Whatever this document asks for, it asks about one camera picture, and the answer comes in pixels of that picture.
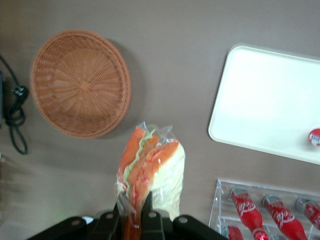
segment round basket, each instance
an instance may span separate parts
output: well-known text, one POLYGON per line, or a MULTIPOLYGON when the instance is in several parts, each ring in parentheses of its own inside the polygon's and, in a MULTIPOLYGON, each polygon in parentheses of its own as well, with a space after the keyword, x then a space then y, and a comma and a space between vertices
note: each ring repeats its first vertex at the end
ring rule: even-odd
POLYGON ((85 30, 64 31, 44 44, 33 62, 30 89, 51 125, 83 139, 113 130, 131 99, 120 53, 104 37, 85 30))

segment coca-cola bottle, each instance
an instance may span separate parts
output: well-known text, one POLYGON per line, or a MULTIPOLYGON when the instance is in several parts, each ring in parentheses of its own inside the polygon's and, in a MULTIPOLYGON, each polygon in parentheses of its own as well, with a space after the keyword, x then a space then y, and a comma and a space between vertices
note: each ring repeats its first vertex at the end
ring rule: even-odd
POLYGON ((229 240, 244 240, 240 229, 233 225, 225 226, 222 229, 221 235, 229 240))
POLYGON ((296 208, 301 211, 307 219, 320 230, 320 204, 314 200, 298 198, 296 208))
POLYGON ((254 240, 269 240, 263 228, 261 213, 247 190, 236 187, 230 194, 241 222, 251 231, 254 240))
POLYGON ((279 230, 290 240, 308 240, 301 222, 293 215, 281 199, 269 194, 262 201, 268 213, 272 216, 279 230))

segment plastic bag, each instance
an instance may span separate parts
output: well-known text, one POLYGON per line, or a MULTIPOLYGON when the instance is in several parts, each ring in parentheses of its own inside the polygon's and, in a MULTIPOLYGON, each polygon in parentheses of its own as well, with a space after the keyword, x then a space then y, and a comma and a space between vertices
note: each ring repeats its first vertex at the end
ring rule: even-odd
POLYGON ((185 151, 171 132, 172 126, 138 125, 123 152, 117 172, 117 202, 122 216, 127 216, 123 240, 139 240, 141 210, 149 192, 152 207, 179 216, 183 188, 185 151))

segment power cord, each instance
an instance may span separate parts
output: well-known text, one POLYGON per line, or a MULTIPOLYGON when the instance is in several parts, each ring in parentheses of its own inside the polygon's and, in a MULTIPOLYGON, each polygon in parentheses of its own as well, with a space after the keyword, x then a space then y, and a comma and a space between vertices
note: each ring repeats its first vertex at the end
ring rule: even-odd
POLYGON ((10 134, 10 139, 13 147, 20 154, 25 155, 28 153, 28 145, 24 136, 20 132, 19 127, 21 127, 26 120, 25 113, 22 109, 22 105, 25 103, 26 99, 28 98, 29 91, 25 86, 19 85, 14 72, 12 71, 12 69, 9 67, 9 65, 1 55, 0 55, 0 60, 2 64, 6 67, 6 69, 9 71, 15 85, 15 89, 13 90, 13 94, 15 95, 15 102, 12 106, 10 106, 7 109, 6 113, 4 114, 5 124, 9 127, 9 134, 10 134), (14 133, 22 143, 23 149, 20 149, 18 147, 14 133))

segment bottle cap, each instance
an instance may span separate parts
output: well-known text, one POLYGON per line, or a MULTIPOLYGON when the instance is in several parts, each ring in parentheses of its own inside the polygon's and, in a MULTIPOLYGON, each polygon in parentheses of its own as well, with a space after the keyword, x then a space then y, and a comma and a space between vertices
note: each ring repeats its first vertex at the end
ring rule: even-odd
POLYGON ((232 194, 237 195, 237 194, 242 194, 242 193, 247 193, 248 191, 246 189, 244 189, 243 187, 234 187, 231 192, 230 192, 230 196, 232 196, 232 194))
POLYGON ((257 228, 252 232, 254 240, 269 240, 267 233, 263 228, 257 228))
POLYGON ((296 209, 298 209, 300 212, 303 212, 308 204, 308 201, 308 199, 302 197, 298 198, 295 203, 296 209))
POLYGON ((309 142, 316 147, 320 147, 320 128, 314 129, 309 134, 309 142))
POLYGON ((265 202, 267 202, 268 204, 272 204, 275 202, 279 202, 281 201, 280 197, 278 197, 278 195, 276 194, 268 194, 266 196, 264 196, 263 200, 262 200, 262 205, 265 206, 265 202))

